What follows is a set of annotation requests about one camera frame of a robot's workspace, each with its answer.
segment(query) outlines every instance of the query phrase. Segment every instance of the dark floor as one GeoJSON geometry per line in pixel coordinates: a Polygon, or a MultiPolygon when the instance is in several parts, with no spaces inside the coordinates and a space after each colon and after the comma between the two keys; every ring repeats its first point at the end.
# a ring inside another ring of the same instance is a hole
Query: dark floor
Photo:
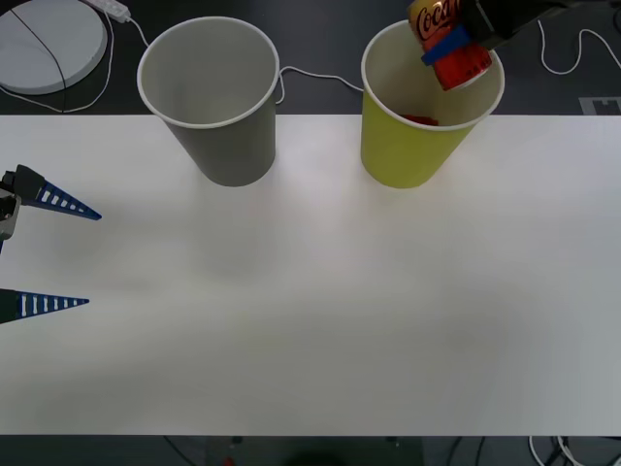
{"type": "MultiPolygon", "coordinates": [[[[360,60],[374,35],[406,18],[411,0],[125,0],[132,18],[149,40],[186,19],[201,16],[238,17],[263,29],[274,41],[282,66],[337,74],[360,84],[360,60]]],[[[575,60],[581,28],[602,34],[621,57],[621,34],[614,30],[614,10],[606,1],[586,2],[544,21],[548,64],[567,70],[575,60]]],[[[145,46],[130,23],[113,22],[116,35],[110,86],[87,114],[146,114],[136,87],[136,70],[145,46]]],[[[569,76],[549,74],[539,62],[540,35],[531,24],[498,49],[507,71],[507,91],[497,111],[504,115],[582,115],[580,97],[621,96],[621,70],[605,46],[586,35],[582,63],[569,76]]],[[[107,57],[81,83],[68,90],[67,106],[90,102],[101,90],[107,57]]],[[[360,95],[341,83],[288,74],[282,114],[359,114],[360,95]]],[[[58,94],[41,101],[60,106],[58,94]]],[[[614,104],[614,112],[621,109],[614,104]]],[[[0,93],[0,115],[49,114],[0,93]]]]}
{"type": "MultiPolygon", "coordinates": [[[[447,464],[454,438],[422,439],[425,466],[447,464]]],[[[232,456],[236,466],[279,466],[300,451],[331,451],[350,466],[416,466],[421,464],[421,439],[401,439],[398,446],[383,438],[294,439],[245,438],[230,449],[230,438],[173,437],[172,441],[196,466],[223,466],[232,456]]],[[[466,438],[455,451],[452,466],[474,466],[480,438],[466,438]]],[[[601,438],[570,438],[575,459],[588,465],[611,464],[621,442],[601,438]]],[[[540,457],[552,452],[549,438],[535,439],[540,457]]],[[[187,466],[162,437],[0,437],[0,464],[10,466],[187,466]]],[[[488,438],[480,466],[535,465],[525,437],[488,438]]]]}

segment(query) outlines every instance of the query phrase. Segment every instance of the yellow paper cup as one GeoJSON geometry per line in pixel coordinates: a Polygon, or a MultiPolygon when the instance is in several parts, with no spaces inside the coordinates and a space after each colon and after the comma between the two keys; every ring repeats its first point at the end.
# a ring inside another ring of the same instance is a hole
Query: yellow paper cup
{"type": "Polygon", "coordinates": [[[362,58],[365,86],[362,110],[362,163],[373,178],[392,187],[427,182],[498,106],[505,71],[492,54],[492,66],[474,83],[442,90],[433,66],[407,21],[377,34],[362,58]],[[440,126],[414,123],[400,115],[431,117],[440,126]]]}

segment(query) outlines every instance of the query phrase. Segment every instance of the red can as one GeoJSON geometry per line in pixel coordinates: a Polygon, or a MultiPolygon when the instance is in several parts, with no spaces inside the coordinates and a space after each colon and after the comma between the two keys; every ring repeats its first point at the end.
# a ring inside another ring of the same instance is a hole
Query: red can
{"type": "MultiPolygon", "coordinates": [[[[459,25],[461,0],[416,0],[409,7],[409,25],[425,51],[432,49],[459,25]]],[[[465,87],[492,66],[489,51],[469,44],[434,63],[444,90],[465,87]]]]}

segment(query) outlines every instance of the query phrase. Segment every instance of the cup rim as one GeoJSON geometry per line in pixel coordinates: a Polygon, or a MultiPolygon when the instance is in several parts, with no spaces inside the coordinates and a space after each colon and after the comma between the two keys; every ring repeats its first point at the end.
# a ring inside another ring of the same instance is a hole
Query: cup rim
{"type": "Polygon", "coordinates": [[[365,52],[364,52],[364,54],[362,56],[362,63],[361,63],[362,82],[364,83],[365,90],[367,91],[369,96],[382,109],[382,111],[385,112],[390,117],[393,117],[394,119],[398,120],[399,122],[401,122],[403,124],[406,124],[407,126],[411,126],[412,128],[424,129],[426,131],[436,131],[436,132],[456,131],[456,130],[459,130],[459,129],[469,128],[471,126],[476,125],[477,123],[482,121],[484,118],[489,117],[491,115],[491,113],[496,110],[496,108],[498,107],[498,104],[500,104],[501,99],[503,98],[503,94],[505,93],[505,68],[503,67],[503,62],[501,61],[500,57],[493,50],[490,51],[490,54],[492,55],[492,59],[497,63],[497,65],[498,65],[498,67],[500,69],[500,81],[501,82],[500,82],[500,86],[499,86],[499,90],[498,90],[498,95],[496,96],[496,100],[494,100],[494,103],[490,106],[489,109],[487,109],[487,111],[485,111],[485,113],[483,113],[483,115],[481,115],[481,116],[479,116],[479,117],[477,117],[477,118],[475,118],[475,119],[473,119],[471,121],[468,121],[466,123],[461,123],[461,124],[455,124],[453,126],[428,126],[428,125],[425,125],[425,124],[416,123],[414,121],[410,121],[410,120],[408,120],[406,118],[403,118],[402,116],[394,113],[392,110],[390,110],[388,107],[386,107],[377,98],[376,94],[373,92],[371,86],[369,85],[369,81],[367,80],[367,70],[366,70],[366,68],[367,68],[366,67],[366,65],[367,65],[367,58],[369,57],[369,53],[371,52],[371,49],[373,48],[373,46],[379,40],[380,37],[382,37],[388,31],[390,31],[392,29],[395,29],[397,27],[401,27],[404,24],[406,24],[409,27],[409,22],[408,22],[407,19],[405,19],[403,21],[395,22],[394,24],[391,24],[390,26],[385,27],[384,29],[379,31],[372,38],[372,40],[369,42],[369,44],[367,45],[367,48],[365,49],[365,52]]]}
{"type": "Polygon", "coordinates": [[[272,40],[268,37],[268,35],[265,32],[263,32],[261,29],[256,27],[254,24],[250,24],[249,22],[243,21],[241,19],[236,19],[234,17],[195,17],[193,19],[189,19],[188,21],[180,22],[179,24],[176,24],[173,27],[167,29],[166,31],[162,32],[159,36],[157,36],[157,38],[153,42],[150,43],[150,45],[147,47],[147,50],[145,50],[145,53],[143,53],[143,57],[141,58],[140,64],[138,65],[138,72],[137,72],[137,79],[136,79],[136,81],[138,83],[138,92],[140,93],[141,99],[143,99],[143,102],[145,103],[147,108],[154,115],[162,118],[167,123],[171,123],[171,124],[173,124],[175,126],[180,126],[182,128],[188,128],[188,129],[214,129],[214,128],[221,128],[223,126],[228,126],[228,125],[233,124],[233,123],[237,123],[238,121],[241,121],[242,119],[251,116],[257,110],[259,110],[261,107],[263,107],[263,105],[272,96],[272,94],[274,93],[274,90],[276,89],[276,85],[278,83],[278,73],[279,73],[279,71],[280,71],[280,58],[278,57],[278,51],[277,51],[276,47],[274,46],[274,43],[272,42],[272,40]],[[170,118],[169,116],[166,116],[166,115],[162,114],[155,107],[153,107],[153,105],[148,101],[147,96],[145,95],[145,90],[143,89],[143,67],[145,66],[145,62],[146,62],[148,56],[150,55],[150,53],[152,52],[153,47],[155,47],[159,42],[164,40],[166,38],[166,36],[171,34],[173,31],[175,31],[177,29],[181,29],[182,27],[184,27],[184,26],[186,26],[188,24],[191,24],[193,22],[214,21],[214,20],[224,21],[224,22],[234,22],[234,23],[237,23],[237,24],[241,24],[241,25],[243,25],[245,27],[248,27],[249,29],[252,29],[253,31],[257,32],[265,40],[265,42],[267,42],[267,44],[270,46],[270,49],[272,50],[272,53],[274,54],[274,59],[275,59],[275,62],[276,62],[276,70],[274,72],[274,79],[272,80],[272,84],[270,85],[269,90],[266,92],[266,94],[263,96],[263,98],[261,98],[261,100],[256,105],[254,105],[254,107],[251,107],[249,110],[243,112],[241,115],[235,116],[233,118],[225,119],[224,121],[219,121],[219,122],[216,122],[216,123],[186,123],[184,121],[179,121],[179,120],[176,120],[174,118],[170,118]]]}

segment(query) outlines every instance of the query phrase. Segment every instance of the white cable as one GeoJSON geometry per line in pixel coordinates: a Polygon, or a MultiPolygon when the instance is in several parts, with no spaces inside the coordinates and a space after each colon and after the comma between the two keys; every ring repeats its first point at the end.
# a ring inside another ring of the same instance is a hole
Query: white cable
{"type": "Polygon", "coordinates": [[[86,109],[92,107],[99,100],[99,98],[102,95],[104,95],[104,92],[106,92],[106,89],[108,88],[108,83],[110,82],[110,74],[112,73],[112,70],[113,70],[114,31],[113,31],[113,24],[110,22],[110,18],[108,17],[108,14],[104,13],[104,16],[108,20],[108,25],[110,26],[110,36],[111,36],[111,39],[110,39],[110,59],[108,60],[108,76],[106,77],[106,83],[104,84],[104,88],[101,89],[101,92],[99,93],[99,95],[97,97],[95,97],[95,100],[93,100],[90,104],[84,105],[83,107],[78,107],[78,108],[73,109],[73,110],[67,110],[65,112],[65,114],[74,114],[75,112],[86,110],[86,109]]]}
{"type": "Polygon", "coordinates": [[[531,455],[535,459],[535,462],[539,466],[545,466],[545,464],[543,463],[543,461],[541,461],[541,458],[539,458],[539,455],[535,451],[535,445],[533,445],[533,437],[532,436],[528,438],[528,448],[531,450],[531,455]]]}
{"type": "Polygon", "coordinates": [[[605,39],[597,32],[592,31],[591,29],[582,29],[580,31],[580,35],[578,36],[578,58],[575,61],[575,64],[568,71],[554,71],[552,68],[547,66],[547,63],[545,63],[545,32],[543,32],[543,25],[541,24],[541,21],[538,20],[537,23],[539,24],[539,30],[541,31],[541,64],[550,73],[558,76],[565,76],[569,73],[572,73],[578,67],[578,65],[580,64],[580,60],[582,59],[582,36],[586,32],[588,32],[589,34],[593,34],[604,43],[605,47],[610,52],[610,55],[612,55],[612,58],[614,58],[614,61],[616,61],[617,66],[621,68],[621,62],[617,58],[617,55],[614,54],[614,51],[612,51],[612,48],[610,47],[608,42],[606,42],[605,39]]]}
{"type": "Polygon", "coordinates": [[[570,461],[570,463],[573,466],[584,466],[584,464],[582,464],[582,463],[580,463],[580,462],[575,460],[575,458],[573,457],[572,452],[570,451],[570,449],[568,449],[565,446],[565,444],[563,443],[563,438],[562,437],[557,437],[556,440],[559,443],[559,448],[561,449],[561,451],[563,452],[565,457],[570,461]]]}
{"type": "Polygon", "coordinates": [[[127,20],[136,26],[136,29],[138,29],[138,32],[140,32],[140,37],[143,39],[143,42],[145,43],[145,45],[148,47],[148,42],[147,42],[147,39],[145,38],[145,33],[143,32],[143,28],[140,27],[140,24],[138,24],[131,17],[129,17],[127,20]]]}
{"type": "MultiPolygon", "coordinates": [[[[75,112],[86,110],[86,109],[92,107],[99,100],[99,98],[102,95],[104,95],[104,92],[106,92],[106,89],[108,88],[108,83],[110,82],[110,73],[111,73],[111,71],[113,69],[114,30],[113,30],[113,24],[110,22],[110,18],[108,17],[108,15],[106,13],[104,13],[104,16],[106,17],[106,20],[108,21],[108,25],[110,26],[110,35],[111,35],[111,40],[110,40],[110,59],[108,60],[108,76],[106,77],[106,83],[104,84],[104,88],[99,93],[99,95],[97,97],[95,97],[95,100],[93,100],[90,104],[84,105],[83,107],[78,107],[76,109],[65,110],[65,114],[73,114],[75,112]]],[[[63,113],[62,110],[55,109],[51,105],[47,105],[47,104],[43,104],[41,102],[30,100],[30,99],[27,99],[26,97],[22,97],[21,95],[13,94],[12,92],[9,92],[7,89],[5,89],[4,87],[0,86],[0,90],[2,90],[2,92],[4,92],[5,94],[10,95],[11,97],[15,97],[15,99],[23,100],[24,102],[28,102],[30,104],[38,105],[39,107],[45,107],[46,109],[50,109],[50,110],[52,110],[54,112],[57,112],[58,114],[62,114],[63,113]]]]}
{"type": "Polygon", "coordinates": [[[280,105],[283,101],[284,101],[284,80],[282,79],[282,74],[285,73],[286,71],[296,71],[302,75],[306,75],[306,76],[310,76],[311,78],[321,78],[321,79],[325,79],[325,80],[339,80],[341,83],[345,84],[347,87],[351,87],[354,90],[357,90],[358,92],[364,92],[364,90],[356,85],[353,85],[352,83],[344,80],[343,78],[341,78],[340,76],[333,76],[333,75],[317,75],[315,73],[309,73],[308,71],[304,71],[301,70],[300,68],[296,68],[295,66],[285,66],[284,68],[282,68],[280,70],[279,76],[280,76],[280,90],[282,91],[282,96],[280,97],[280,100],[278,100],[276,102],[276,105],[280,105]]]}

